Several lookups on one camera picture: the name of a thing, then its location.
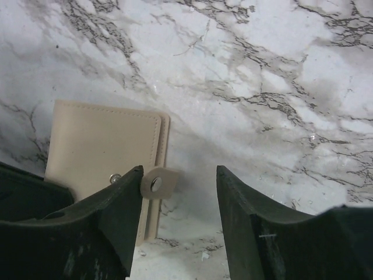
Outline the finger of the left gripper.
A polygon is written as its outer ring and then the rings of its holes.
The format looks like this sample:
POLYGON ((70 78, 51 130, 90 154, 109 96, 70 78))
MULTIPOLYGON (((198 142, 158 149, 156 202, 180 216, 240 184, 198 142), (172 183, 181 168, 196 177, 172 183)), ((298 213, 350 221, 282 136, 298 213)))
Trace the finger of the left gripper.
POLYGON ((65 187, 40 176, 1 163, 1 220, 18 222, 42 219, 74 203, 65 187))

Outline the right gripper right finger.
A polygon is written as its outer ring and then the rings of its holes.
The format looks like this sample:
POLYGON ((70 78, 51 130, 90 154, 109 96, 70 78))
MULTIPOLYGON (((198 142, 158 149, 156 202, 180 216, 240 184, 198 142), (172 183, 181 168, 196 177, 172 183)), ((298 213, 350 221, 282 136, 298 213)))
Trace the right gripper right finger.
POLYGON ((372 209, 291 209, 216 169, 231 279, 371 279, 372 209))

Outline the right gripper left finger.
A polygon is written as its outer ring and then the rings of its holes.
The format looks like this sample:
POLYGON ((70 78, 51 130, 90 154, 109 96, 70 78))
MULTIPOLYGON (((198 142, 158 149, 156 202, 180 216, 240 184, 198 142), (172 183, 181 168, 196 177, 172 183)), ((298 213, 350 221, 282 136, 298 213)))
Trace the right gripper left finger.
POLYGON ((143 167, 42 219, 1 220, 2 279, 125 279, 142 204, 143 167))

